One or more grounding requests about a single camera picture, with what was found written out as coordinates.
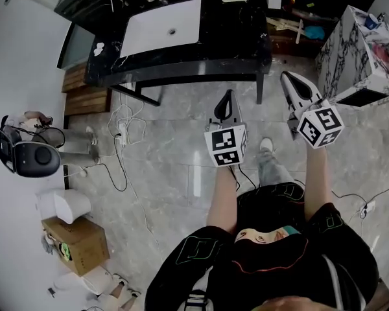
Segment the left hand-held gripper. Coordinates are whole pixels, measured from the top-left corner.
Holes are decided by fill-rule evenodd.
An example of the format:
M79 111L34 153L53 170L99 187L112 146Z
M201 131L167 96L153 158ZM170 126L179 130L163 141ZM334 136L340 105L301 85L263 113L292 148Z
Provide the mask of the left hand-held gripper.
M240 165L248 144L247 126L232 89L208 108L204 132L207 150L216 167Z

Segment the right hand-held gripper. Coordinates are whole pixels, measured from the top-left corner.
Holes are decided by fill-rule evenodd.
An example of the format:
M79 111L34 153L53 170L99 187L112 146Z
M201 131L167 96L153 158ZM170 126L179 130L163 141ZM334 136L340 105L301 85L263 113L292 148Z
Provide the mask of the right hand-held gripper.
M334 143L344 129L337 109L321 96L308 78L284 71L280 80L289 105L287 124L292 138L302 137L312 148Z

